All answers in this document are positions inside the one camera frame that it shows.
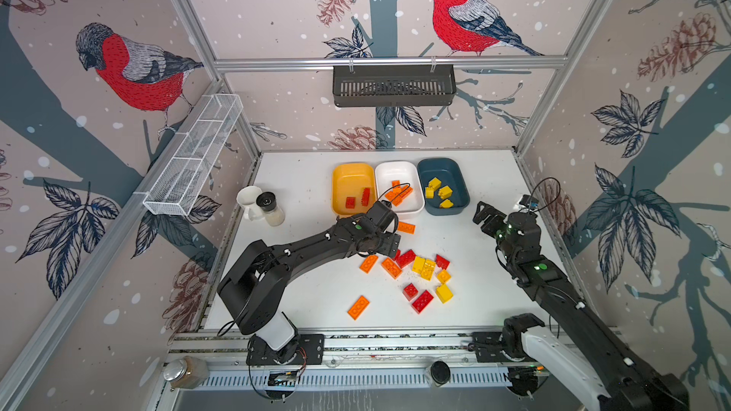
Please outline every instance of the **black metal basket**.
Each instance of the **black metal basket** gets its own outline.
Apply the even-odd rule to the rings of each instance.
[[[360,65],[334,67],[335,105],[447,106],[457,85],[452,65]]]

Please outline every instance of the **bird illustration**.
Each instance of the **bird illustration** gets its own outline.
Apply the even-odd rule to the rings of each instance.
[[[480,56],[495,46],[512,46],[541,56],[523,44],[487,0],[434,0],[434,31],[452,49],[450,56],[456,51],[474,51]]]
[[[96,69],[127,105],[144,112],[165,113],[165,125],[157,132],[175,131],[168,126],[168,107],[183,96],[188,75],[203,67],[189,57],[176,56],[157,45],[137,43],[93,22],[76,37],[76,51],[84,70]]]

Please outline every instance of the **dark blue bowl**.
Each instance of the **dark blue bowl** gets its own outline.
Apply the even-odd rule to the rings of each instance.
[[[447,158],[424,159],[417,165],[419,179],[421,180],[421,192],[433,178],[442,182],[442,187],[449,186],[452,189],[452,196],[449,199],[454,206],[452,208],[439,208],[443,200],[434,194],[434,198],[426,198],[426,211],[434,216],[459,215],[469,205],[469,193],[467,185],[462,178],[462,172],[454,160]]]

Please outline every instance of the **white wire mesh basket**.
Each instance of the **white wire mesh basket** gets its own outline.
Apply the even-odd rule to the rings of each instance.
[[[190,214],[242,110],[235,94],[211,96],[142,202],[153,215]]]

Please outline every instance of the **bird head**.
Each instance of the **bird head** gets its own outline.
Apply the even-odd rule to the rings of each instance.
[[[95,67],[104,70],[107,65],[104,62],[102,45],[104,41],[114,35],[112,30],[104,24],[93,22],[84,27],[76,36],[76,51],[79,53],[79,60],[84,70]]]

